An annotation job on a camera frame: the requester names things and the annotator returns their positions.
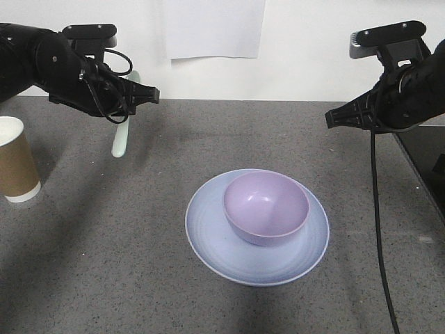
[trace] paper cup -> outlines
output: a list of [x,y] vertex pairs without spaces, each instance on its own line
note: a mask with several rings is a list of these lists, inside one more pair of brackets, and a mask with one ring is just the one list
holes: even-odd
[[40,179],[23,122],[0,116],[0,193],[10,202],[24,202],[39,190]]

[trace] bowl rim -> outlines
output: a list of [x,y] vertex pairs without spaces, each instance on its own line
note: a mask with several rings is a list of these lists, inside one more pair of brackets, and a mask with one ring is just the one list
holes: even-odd
[[[284,177],[284,178],[286,178],[286,179],[292,181],[292,182],[293,182],[293,183],[300,189],[300,191],[302,192],[302,194],[303,194],[303,196],[304,196],[304,198],[305,198],[305,202],[307,203],[307,211],[306,211],[305,218],[303,219],[302,223],[301,223],[299,226],[297,226],[297,227],[294,228],[293,230],[291,230],[291,231],[289,231],[289,232],[286,232],[286,233],[264,235],[264,234],[258,234],[258,233],[250,232],[250,231],[248,231],[248,230],[242,228],[241,226],[239,226],[237,223],[234,222],[234,220],[233,220],[233,219],[231,218],[231,216],[228,214],[227,209],[226,209],[226,206],[225,206],[225,198],[226,198],[227,190],[228,190],[228,188],[229,188],[235,181],[237,181],[237,179],[242,178],[242,177],[245,177],[246,175],[254,174],[254,173],[268,173],[268,174],[275,174],[275,175],[278,175],[278,176],[280,176],[280,177]],[[223,201],[223,202],[222,202],[222,209],[224,210],[224,214],[225,214],[227,220],[228,220],[233,226],[235,226],[235,227],[238,228],[239,230],[241,230],[241,231],[243,231],[243,232],[245,232],[245,233],[247,233],[247,234],[249,234],[249,235],[251,235],[251,236],[253,236],[253,237],[261,237],[261,238],[264,238],[264,239],[275,239],[275,238],[287,237],[288,235],[291,235],[291,234],[297,232],[300,228],[302,228],[302,227],[306,224],[306,222],[307,222],[307,218],[309,217],[309,213],[310,213],[310,210],[311,210],[311,203],[310,203],[309,198],[307,197],[307,193],[306,193],[305,189],[303,188],[303,186],[301,185],[301,183],[299,183],[298,181],[296,181],[296,180],[293,179],[292,177],[289,177],[289,176],[287,176],[287,175],[281,174],[281,173],[279,173],[279,172],[275,172],[275,171],[273,171],[273,170],[266,170],[266,169],[253,170],[253,171],[251,171],[251,172],[249,172],[249,173],[245,173],[245,174],[242,174],[242,175],[239,175],[239,176],[235,177],[235,178],[234,178],[234,179],[233,179],[233,180],[226,186],[226,188],[225,188],[225,190],[224,190],[224,194],[222,195],[222,201]]]

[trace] white wall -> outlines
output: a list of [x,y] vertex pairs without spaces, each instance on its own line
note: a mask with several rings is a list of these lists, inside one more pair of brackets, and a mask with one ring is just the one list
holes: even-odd
[[[352,60],[353,31],[417,19],[434,51],[445,38],[442,0],[266,0],[258,59],[171,61],[163,40],[161,0],[3,1],[1,20],[62,30],[69,24],[113,23],[116,49],[129,56],[142,83],[161,98],[346,101],[378,80],[376,57]],[[114,70],[114,59],[108,58]],[[25,95],[42,95],[31,88]]]

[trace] black cable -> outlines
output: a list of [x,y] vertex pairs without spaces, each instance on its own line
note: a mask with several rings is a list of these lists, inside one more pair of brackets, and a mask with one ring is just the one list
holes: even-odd
[[373,125],[371,127],[371,172],[373,179],[373,199],[374,199],[374,217],[375,217],[375,235],[377,239],[377,253],[378,253],[378,264],[380,268],[380,276],[382,277],[383,291],[385,292],[385,298],[387,302],[387,307],[389,311],[389,316],[391,317],[392,328],[395,334],[400,334],[397,324],[396,314],[392,305],[391,294],[389,293],[387,275],[385,271],[385,263],[383,260],[383,249],[382,249],[382,230],[380,224],[380,206],[378,200],[378,183],[377,183],[377,164],[375,159],[375,131],[377,129],[377,114],[378,107],[380,105],[380,100],[382,99],[383,90],[385,89],[385,84],[387,80],[386,71],[380,78],[380,86],[377,91],[377,98],[375,100],[374,114],[373,114]]
[[114,72],[112,70],[110,70],[111,73],[116,74],[116,75],[128,75],[131,73],[131,71],[133,70],[133,63],[131,62],[131,59],[127,56],[125,56],[123,53],[116,51],[116,50],[112,50],[112,49],[104,49],[105,52],[108,52],[110,54],[117,54],[118,56],[123,57],[123,59],[125,59],[128,64],[129,64],[129,69],[125,72]]
[[129,112],[128,112],[128,107],[127,107],[127,103],[125,103],[125,100],[123,98],[123,96],[121,96],[121,94],[119,94],[119,92],[115,89],[115,87],[113,85],[108,85],[108,89],[112,90],[117,99],[120,102],[120,106],[123,108],[124,110],[124,118],[121,121],[118,120],[114,120],[112,119],[109,115],[107,115],[104,111],[104,108],[102,106],[102,104],[99,101],[99,97],[97,96],[96,90],[94,88],[94,86],[90,83],[90,80],[87,78],[87,76],[83,77],[83,80],[86,82],[86,85],[88,86],[88,89],[90,90],[90,93],[92,95],[92,99],[94,100],[97,109],[99,110],[99,112],[101,113],[102,116],[104,116],[107,120],[109,120],[110,122],[114,123],[114,124],[121,124],[123,122],[125,122],[127,120],[127,118],[129,117]]

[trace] cardboard sleeve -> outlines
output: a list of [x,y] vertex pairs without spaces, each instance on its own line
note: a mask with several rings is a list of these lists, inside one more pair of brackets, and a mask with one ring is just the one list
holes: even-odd
[[21,196],[31,191],[38,182],[31,149],[22,131],[14,141],[0,146],[0,193]]

